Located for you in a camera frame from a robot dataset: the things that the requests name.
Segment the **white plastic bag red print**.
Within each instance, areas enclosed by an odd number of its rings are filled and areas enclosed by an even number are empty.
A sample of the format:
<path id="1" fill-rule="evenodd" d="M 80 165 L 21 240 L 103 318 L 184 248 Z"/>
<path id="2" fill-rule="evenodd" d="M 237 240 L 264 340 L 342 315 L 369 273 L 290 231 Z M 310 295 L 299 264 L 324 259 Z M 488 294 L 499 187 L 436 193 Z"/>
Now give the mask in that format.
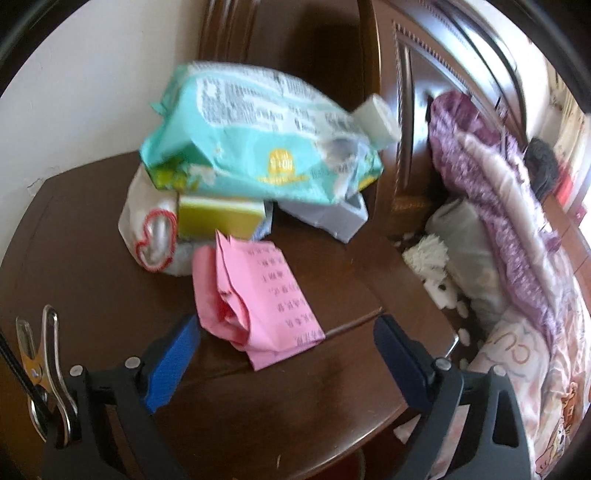
<path id="1" fill-rule="evenodd" d="M 177 194 L 157 190 L 142 164 L 127 190 L 118 231 L 136 263 L 151 273 L 191 273 L 195 245 L 178 239 Z"/>

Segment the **left metal clip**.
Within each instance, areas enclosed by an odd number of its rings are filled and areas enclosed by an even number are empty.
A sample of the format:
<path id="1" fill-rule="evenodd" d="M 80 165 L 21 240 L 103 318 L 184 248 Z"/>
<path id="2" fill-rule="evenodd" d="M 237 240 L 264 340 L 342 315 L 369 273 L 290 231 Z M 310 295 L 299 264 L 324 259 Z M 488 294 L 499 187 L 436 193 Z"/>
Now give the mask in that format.
<path id="1" fill-rule="evenodd" d="M 72 439 L 78 411 L 61 371 L 58 313 L 51 305 L 44 307 L 39 346 L 28 321 L 17 318 L 15 326 L 25 379 L 36 394 L 36 400 L 28 394 L 29 417 L 44 441 L 54 427 L 56 446 L 65 447 Z"/>

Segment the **yellow green small box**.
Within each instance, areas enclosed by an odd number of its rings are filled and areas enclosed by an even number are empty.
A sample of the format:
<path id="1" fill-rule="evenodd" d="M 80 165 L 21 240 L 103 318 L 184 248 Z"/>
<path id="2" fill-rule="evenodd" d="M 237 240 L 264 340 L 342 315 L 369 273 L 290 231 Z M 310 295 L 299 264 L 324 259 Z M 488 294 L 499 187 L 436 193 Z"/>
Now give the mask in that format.
<path id="1" fill-rule="evenodd" d="M 177 234 L 185 239 L 211 240 L 217 232 L 250 239 L 266 219 L 263 201 L 180 195 Z"/>

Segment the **brown white patterned bedsheet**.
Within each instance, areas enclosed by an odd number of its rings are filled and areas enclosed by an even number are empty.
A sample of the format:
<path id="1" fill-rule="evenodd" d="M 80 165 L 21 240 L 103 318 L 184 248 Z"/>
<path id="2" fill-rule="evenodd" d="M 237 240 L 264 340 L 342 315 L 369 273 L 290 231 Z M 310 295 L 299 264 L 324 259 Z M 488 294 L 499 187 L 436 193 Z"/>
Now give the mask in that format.
<path id="1" fill-rule="evenodd" d="M 448 271 L 447 246 L 437 235 L 409 233 L 394 240 L 394 247 L 450 322 L 456 340 L 449 357 L 460 369 L 467 370 L 483 344 L 483 332 L 470 299 Z"/>

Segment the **purple pink quilt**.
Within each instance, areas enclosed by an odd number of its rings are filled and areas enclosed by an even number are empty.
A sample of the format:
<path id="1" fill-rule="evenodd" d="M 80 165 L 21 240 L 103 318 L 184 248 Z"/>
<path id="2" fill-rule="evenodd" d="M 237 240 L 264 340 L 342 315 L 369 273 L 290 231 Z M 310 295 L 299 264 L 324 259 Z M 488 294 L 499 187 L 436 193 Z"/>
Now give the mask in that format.
<path id="1" fill-rule="evenodd" d="M 477 318 L 483 344 L 467 370 L 498 365 L 507 371 L 524 421 L 530 473 L 546 479 L 590 407 L 584 296 L 512 136 L 492 128 L 468 95 L 450 91 L 431 104 L 429 143 L 450 193 L 446 203 L 463 199 L 475 208 L 510 300 L 491 328 Z"/>

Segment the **teal wet wipes pack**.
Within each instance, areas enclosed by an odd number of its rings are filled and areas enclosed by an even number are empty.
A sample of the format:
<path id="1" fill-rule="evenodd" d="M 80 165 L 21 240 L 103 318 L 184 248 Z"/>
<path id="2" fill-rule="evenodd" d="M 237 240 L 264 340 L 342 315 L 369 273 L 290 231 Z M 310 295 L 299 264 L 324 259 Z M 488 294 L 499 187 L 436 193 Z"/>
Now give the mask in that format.
<path id="1" fill-rule="evenodd" d="M 376 94 L 354 112 L 269 68 L 193 62 L 154 104 L 161 125 L 140 148 L 159 190 L 338 204 L 376 181 L 402 138 Z"/>

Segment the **grey pillow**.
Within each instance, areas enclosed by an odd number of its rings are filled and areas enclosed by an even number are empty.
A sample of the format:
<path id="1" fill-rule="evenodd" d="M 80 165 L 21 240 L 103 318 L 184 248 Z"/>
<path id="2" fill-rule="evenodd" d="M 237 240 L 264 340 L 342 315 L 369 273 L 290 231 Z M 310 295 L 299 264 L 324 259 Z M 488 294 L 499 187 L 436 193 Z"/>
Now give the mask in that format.
<path id="1" fill-rule="evenodd" d="M 447 271 L 470 300 L 484 328 L 491 328 L 510 306 L 488 233 L 475 208 L 456 199 L 440 207 L 427 221 L 426 231 L 447 247 Z"/>

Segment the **dark wooden headboard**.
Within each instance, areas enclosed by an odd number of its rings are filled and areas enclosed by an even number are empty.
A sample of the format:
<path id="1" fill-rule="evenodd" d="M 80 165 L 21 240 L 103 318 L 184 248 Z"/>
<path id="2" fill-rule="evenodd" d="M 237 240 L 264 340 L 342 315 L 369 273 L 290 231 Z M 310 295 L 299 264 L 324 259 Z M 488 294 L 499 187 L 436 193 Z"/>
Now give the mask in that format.
<path id="1" fill-rule="evenodd" d="M 494 129 L 527 141 L 516 63 L 465 1 L 209 1 L 198 56 L 289 73 L 349 110 L 381 96 L 402 138 L 365 197 L 388 237 L 421 230 L 445 201 L 428 140 L 436 97 L 465 93 Z"/>

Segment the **pink paper sheet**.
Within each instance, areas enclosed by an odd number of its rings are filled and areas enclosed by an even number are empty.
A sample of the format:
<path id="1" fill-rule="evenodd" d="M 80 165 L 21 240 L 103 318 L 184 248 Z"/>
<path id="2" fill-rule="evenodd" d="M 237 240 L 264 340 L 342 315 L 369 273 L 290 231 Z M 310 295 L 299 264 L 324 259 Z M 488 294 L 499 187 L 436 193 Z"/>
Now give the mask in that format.
<path id="1" fill-rule="evenodd" d="M 192 282 L 197 317 L 263 370 L 325 341 L 325 331 L 287 264 L 270 241 L 217 233 L 195 250 Z"/>

